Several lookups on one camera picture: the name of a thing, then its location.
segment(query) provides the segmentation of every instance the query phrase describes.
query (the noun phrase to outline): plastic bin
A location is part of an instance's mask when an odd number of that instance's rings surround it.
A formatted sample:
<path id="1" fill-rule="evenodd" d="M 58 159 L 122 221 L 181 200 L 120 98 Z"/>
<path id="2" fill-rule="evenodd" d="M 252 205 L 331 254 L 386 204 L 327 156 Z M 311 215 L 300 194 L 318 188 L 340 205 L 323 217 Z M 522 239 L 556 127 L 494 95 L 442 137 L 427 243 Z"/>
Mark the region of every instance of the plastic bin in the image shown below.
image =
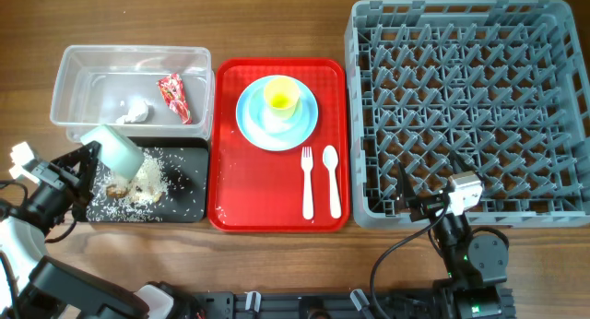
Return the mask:
<path id="1" fill-rule="evenodd" d="M 590 87 L 566 3 L 360 1 L 345 45 L 359 225 L 416 226 L 394 209 L 394 166 L 432 194 L 452 174 L 450 150 L 484 178 L 470 222 L 590 222 Z"/>
<path id="2" fill-rule="evenodd" d="M 183 79 L 193 124 L 182 124 L 161 97 L 158 80 L 171 73 Z M 75 142 L 99 124 L 126 136 L 211 136 L 214 75 L 205 48 L 168 46 L 70 46 L 64 52 L 53 90 L 51 120 L 65 126 Z M 139 124 L 116 124 L 129 106 L 144 100 L 149 116 Z"/>

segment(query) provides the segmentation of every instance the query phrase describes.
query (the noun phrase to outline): black cutting board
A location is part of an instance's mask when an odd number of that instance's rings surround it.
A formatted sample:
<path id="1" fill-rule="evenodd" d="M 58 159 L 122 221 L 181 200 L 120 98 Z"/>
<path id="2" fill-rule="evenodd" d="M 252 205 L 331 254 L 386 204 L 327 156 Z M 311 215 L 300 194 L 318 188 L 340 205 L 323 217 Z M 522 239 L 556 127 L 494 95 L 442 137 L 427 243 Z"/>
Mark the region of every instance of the black cutting board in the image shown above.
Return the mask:
<path id="1" fill-rule="evenodd" d="M 206 212 L 208 144 L 201 138 L 132 137 L 142 150 L 163 162 L 171 181 L 157 203 L 125 210 L 104 193 L 102 180 L 110 171 L 99 163 L 92 186 L 95 197 L 87 208 L 88 222 L 197 222 Z"/>

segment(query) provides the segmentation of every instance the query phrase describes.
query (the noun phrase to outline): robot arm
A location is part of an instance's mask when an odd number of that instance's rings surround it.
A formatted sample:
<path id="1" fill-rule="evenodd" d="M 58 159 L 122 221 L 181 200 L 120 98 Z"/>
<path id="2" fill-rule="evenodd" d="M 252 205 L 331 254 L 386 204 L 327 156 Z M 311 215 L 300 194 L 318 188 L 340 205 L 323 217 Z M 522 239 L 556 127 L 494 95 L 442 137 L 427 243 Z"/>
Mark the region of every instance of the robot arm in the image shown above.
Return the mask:
<path id="1" fill-rule="evenodd" d="M 81 310 L 80 317 L 113 319 L 167 318 L 174 306 L 179 308 L 177 295 L 156 286 L 146 285 L 134 294 L 48 256 L 45 237 L 64 221 L 65 213 L 71 210 L 74 221 L 86 214 L 100 150 L 101 144 L 93 141 L 51 162 L 27 143 L 12 150 L 11 175 L 38 185 L 20 207 L 0 202 L 0 251 L 18 295 L 17 313 L 24 318 L 54 317 L 68 304 Z M 10 291 L 7 279 L 0 278 L 3 318 L 15 317 Z"/>
<path id="2" fill-rule="evenodd" d="M 447 188 L 423 198 L 416 196 L 404 167 L 398 165 L 396 204 L 410 208 L 412 221 L 428 219 L 431 223 L 448 207 L 432 227 L 449 275 L 433 284 L 446 304 L 443 318 L 497 317 L 502 314 L 498 285 L 507 280 L 508 238 L 489 227 L 471 229 L 465 211 L 478 204 L 482 181 L 454 152 L 449 158 L 454 175 Z M 477 235 L 481 231 L 489 234 Z"/>

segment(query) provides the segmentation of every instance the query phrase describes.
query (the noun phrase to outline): wooden table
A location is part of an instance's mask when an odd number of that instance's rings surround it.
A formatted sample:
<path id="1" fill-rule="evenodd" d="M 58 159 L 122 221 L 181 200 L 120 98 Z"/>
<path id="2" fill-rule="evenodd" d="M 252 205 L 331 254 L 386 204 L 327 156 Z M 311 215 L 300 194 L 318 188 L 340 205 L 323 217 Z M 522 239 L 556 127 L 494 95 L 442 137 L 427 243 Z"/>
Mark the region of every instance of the wooden table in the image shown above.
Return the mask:
<path id="1" fill-rule="evenodd" d="M 357 0 L 0 0 L 0 178 L 27 140 L 49 159 L 75 147 L 49 121 L 53 82 L 70 44 L 204 46 L 214 67 L 236 56 L 325 56 L 344 64 L 343 36 Z M 590 53 L 590 0 L 566 0 Z M 19 200 L 18 190 L 3 197 Z M 61 234 L 67 224 L 55 228 Z M 519 318 L 590 316 L 590 230 L 508 230 L 509 282 Z M 197 224 L 79 225 L 50 253 L 138 289 L 166 280 L 191 291 L 368 288 L 375 259 L 410 231 L 230 235 Z M 397 251 L 378 287 L 428 287 L 446 272 L 427 238 Z"/>

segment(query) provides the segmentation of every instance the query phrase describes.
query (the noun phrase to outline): light blue plate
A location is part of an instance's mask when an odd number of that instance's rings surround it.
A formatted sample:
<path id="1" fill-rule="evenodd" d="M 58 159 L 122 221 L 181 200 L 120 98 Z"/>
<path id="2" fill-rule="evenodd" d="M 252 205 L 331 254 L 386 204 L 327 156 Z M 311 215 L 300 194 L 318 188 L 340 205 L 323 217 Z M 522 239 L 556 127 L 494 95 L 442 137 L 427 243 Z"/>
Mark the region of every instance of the light blue plate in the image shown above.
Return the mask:
<path id="1" fill-rule="evenodd" d="M 299 146 L 317 124 L 318 108 L 313 93 L 293 78 L 301 91 L 297 109 L 288 120 L 281 121 L 267 111 L 263 91 L 276 76 L 262 77 L 250 84 L 238 99 L 236 121 L 243 136 L 253 145 L 283 151 Z"/>

